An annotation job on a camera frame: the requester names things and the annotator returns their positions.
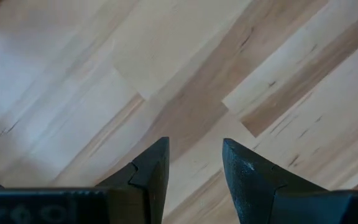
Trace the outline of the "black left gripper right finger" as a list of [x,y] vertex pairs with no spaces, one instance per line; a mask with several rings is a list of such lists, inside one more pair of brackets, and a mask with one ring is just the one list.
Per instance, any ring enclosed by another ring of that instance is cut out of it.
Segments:
[[308,194],[326,190],[231,138],[223,139],[222,157],[227,186],[241,223],[268,223],[277,192]]

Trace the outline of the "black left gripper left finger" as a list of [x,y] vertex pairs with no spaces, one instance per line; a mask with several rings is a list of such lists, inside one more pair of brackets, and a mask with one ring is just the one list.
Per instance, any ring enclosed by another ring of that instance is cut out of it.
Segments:
[[160,224],[168,178],[169,138],[162,137],[98,184],[109,189],[109,222]]

